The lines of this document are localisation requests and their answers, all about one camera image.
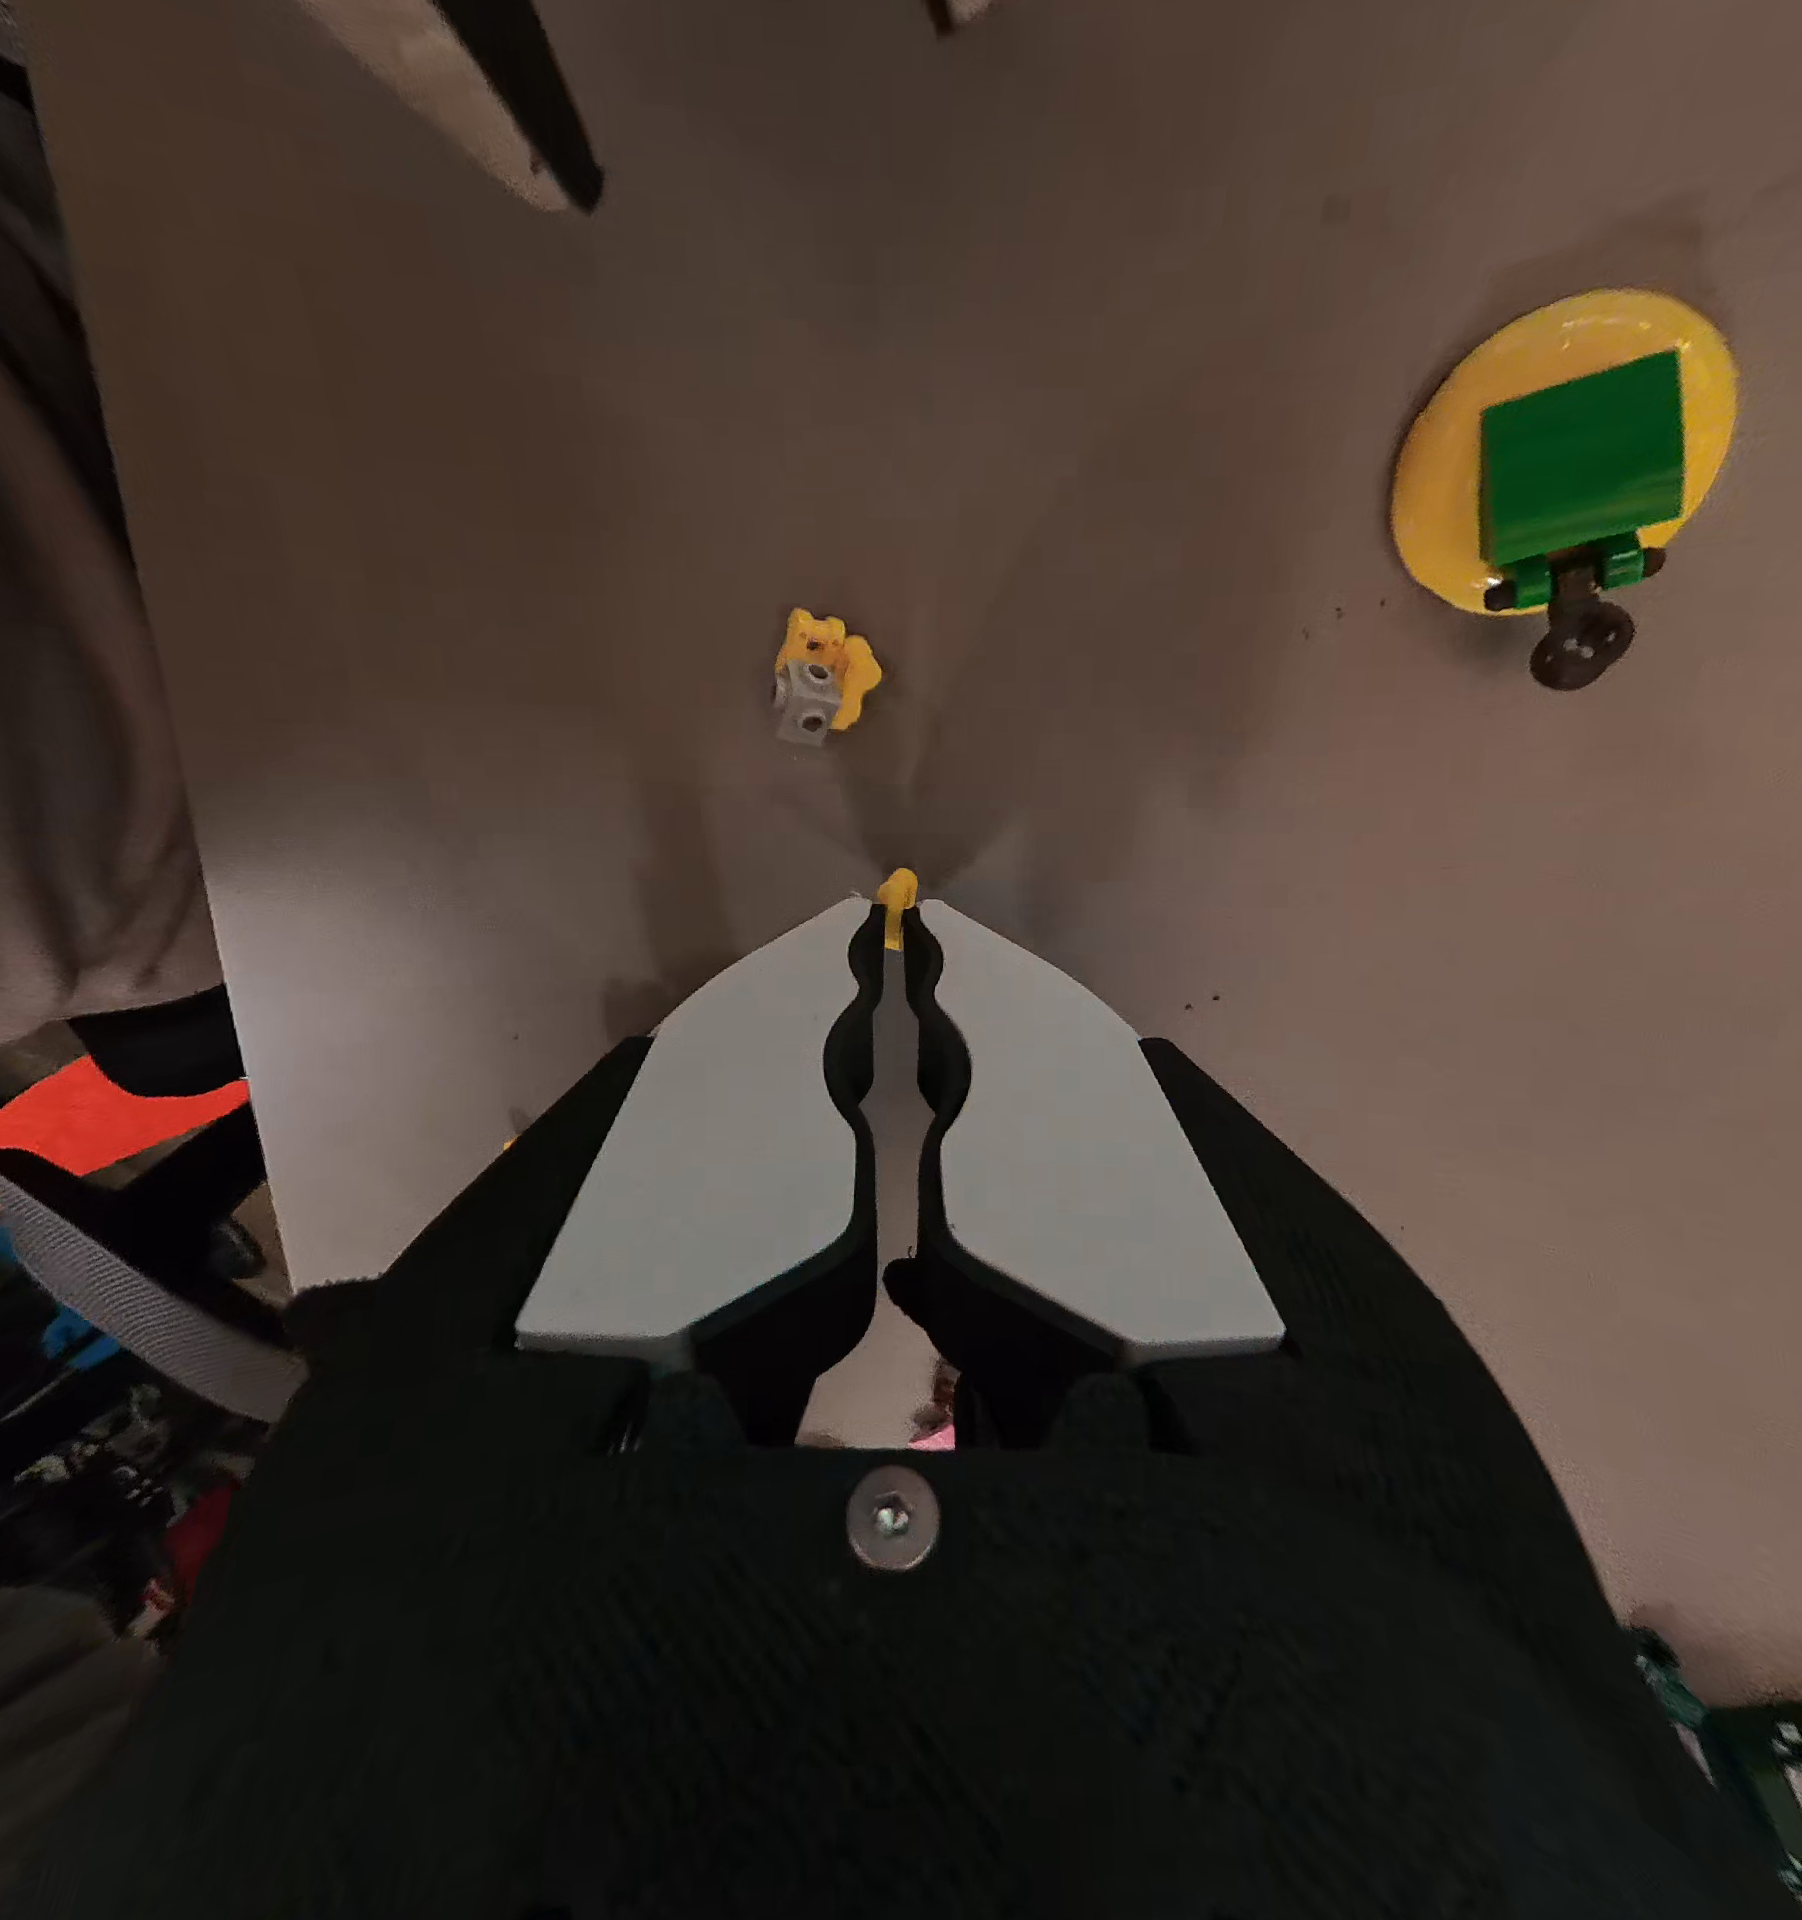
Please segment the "grey desk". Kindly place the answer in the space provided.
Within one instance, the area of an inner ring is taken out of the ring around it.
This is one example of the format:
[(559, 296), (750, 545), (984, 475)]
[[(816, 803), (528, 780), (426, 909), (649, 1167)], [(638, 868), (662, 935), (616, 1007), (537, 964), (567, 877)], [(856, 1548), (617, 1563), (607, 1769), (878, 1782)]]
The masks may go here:
[[(1802, 1696), (1802, 2), (546, 2), (598, 213), (297, 2), (31, 2), (292, 1281), (913, 865), (1321, 1168), (1615, 1603)], [(1742, 374), (1588, 693), (1402, 572), (1560, 296)], [(883, 682), (781, 742), (793, 608)]]

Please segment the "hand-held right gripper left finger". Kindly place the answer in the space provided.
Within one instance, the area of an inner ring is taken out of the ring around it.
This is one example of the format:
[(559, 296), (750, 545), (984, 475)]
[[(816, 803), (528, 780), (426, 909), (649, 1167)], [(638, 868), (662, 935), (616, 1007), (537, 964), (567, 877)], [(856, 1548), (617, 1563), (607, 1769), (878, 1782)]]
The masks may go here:
[(878, 1007), (881, 907), (856, 895), (686, 997), (641, 1050), (516, 1345), (705, 1375), (750, 1444), (793, 1444), (874, 1313)]

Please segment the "dark green vine brick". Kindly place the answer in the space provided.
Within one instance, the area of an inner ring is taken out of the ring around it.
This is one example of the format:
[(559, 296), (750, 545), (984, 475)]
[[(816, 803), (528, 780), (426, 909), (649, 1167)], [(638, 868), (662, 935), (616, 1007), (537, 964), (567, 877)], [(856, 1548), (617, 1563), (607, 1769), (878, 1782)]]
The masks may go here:
[(1779, 1884), (1802, 1906), (1802, 1700), (1709, 1709), (1691, 1694), (1672, 1644), (1651, 1627), (1627, 1630), (1636, 1672), (1688, 1754), (1759, 1840)]

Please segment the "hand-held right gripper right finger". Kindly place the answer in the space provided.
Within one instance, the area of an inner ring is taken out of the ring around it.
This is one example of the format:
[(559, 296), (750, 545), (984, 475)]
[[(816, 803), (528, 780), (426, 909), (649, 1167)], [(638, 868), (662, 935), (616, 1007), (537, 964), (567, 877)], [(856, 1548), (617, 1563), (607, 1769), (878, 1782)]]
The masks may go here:
[(992, 1444), (1041, 1444), (1089, 1377), (1265, 1356), (1284, 1316), (1144, 1038), (943, 901), (883, 901), (916, 1019), (913, 1255), (899, 1302)]

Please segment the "orange red cloth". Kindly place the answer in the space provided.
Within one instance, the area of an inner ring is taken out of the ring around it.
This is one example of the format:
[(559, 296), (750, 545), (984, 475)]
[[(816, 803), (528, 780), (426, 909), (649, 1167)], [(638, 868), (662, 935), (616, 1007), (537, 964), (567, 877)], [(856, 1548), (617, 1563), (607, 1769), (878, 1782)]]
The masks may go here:
[(182, 1096), (143, 1096), (79, 1059), (0, 1104), (0, 1150), (27, 1150), (71, 1174), (121, 1167), (249, 1107), (249, 1082)]

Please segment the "person's torso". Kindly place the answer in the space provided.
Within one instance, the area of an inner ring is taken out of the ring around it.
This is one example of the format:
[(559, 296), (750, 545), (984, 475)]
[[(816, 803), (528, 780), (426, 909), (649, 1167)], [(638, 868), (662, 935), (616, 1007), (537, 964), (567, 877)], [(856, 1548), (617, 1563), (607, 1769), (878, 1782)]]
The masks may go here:
[(222, 979), (49, 154), (0, 90), (0, 1043)]

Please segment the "yellow dish brick assembly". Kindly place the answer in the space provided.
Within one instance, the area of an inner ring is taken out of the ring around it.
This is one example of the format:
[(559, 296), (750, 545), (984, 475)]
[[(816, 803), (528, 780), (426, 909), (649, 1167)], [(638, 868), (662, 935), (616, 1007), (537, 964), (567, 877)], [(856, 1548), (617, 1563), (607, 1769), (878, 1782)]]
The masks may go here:
[(1432, 391), (1390, 481), (1409, 579), (1454, 612), (1542, 618), (1529, 670), (1581, 693), (1636, 640), (1739, 420), (1732, 339), (1699, 308), (1593, 289), (1502, 326)]

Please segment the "yellow grey brick assembly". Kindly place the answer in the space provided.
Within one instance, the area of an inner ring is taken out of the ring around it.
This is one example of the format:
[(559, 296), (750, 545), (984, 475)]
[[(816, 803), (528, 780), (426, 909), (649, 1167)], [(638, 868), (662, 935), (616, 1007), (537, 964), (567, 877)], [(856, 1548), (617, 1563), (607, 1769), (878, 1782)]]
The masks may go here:
[(817, 748), (855, 730), (881, 682), (883, 666), (865, 634), (843, 618), (793, 608), (772, 660), (777, 736)]

